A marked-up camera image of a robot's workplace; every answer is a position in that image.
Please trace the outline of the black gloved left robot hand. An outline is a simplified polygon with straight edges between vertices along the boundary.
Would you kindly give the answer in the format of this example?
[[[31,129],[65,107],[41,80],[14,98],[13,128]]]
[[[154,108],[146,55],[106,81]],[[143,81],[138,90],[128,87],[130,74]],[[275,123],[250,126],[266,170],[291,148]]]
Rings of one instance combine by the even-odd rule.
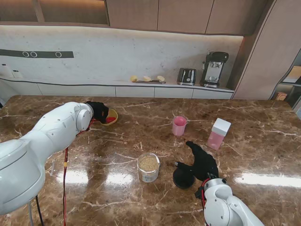
[[[86,104],[88,104],[92,108],[93,118],[103,124],[106,124],[106,118],[108,117],[109,108],[101,102],[87,101]]]

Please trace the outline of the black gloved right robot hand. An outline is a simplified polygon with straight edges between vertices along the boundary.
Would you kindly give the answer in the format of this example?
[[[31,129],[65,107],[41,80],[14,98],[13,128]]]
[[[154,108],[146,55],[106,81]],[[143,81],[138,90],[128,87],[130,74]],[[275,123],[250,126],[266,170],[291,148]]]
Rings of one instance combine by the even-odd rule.
[[[175,166],[183,171],[192,173],[195,178],[200,181],[204,181],[208,178],[218,178],[219,171],[213,156],[205,152],[202,147],[192,141],[187,141],[186,145],[191,149],[194,156],[193,165],[189,166],[177,161],[175,162]]]

